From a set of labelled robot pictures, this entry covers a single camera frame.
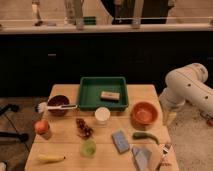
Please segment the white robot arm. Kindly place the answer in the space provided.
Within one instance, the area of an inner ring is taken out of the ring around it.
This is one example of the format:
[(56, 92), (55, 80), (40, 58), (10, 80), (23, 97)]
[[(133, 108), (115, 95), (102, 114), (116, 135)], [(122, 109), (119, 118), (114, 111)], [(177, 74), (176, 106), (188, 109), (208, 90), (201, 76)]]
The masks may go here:
[(213, 117), (213, 88), (205, 85), (207, 79), (208, 71), (200, 63), (170, 71), (165, 77), (166, 87), (159, 96), (162, 108), (175, 111), (189, 101)]

